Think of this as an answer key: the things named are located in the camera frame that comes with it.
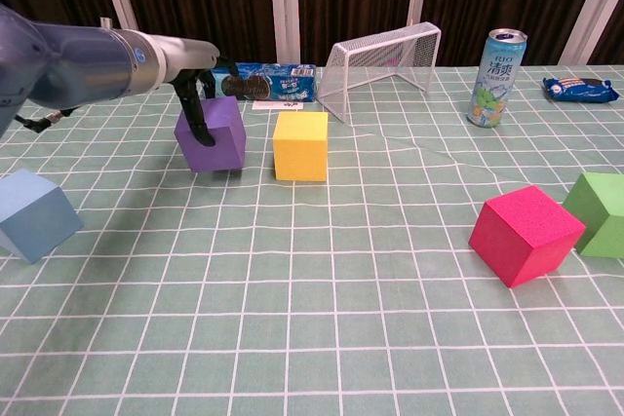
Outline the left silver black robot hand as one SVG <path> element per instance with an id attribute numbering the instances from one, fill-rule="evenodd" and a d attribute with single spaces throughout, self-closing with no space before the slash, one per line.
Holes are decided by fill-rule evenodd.
<path id="1" fill-rule="evenodd" d="M 238 66 L 207 41 L 160 36 L 158 42 L 166 58 L 165 82 L 174 87 L 189 129 L 200 144 L 213 147 L 215 139 L 205 122 L 197 81 L 202 83 L 205 97 L 214 98 L 213 69 L 225 68 L 230 75 L 237 77 Z"/>

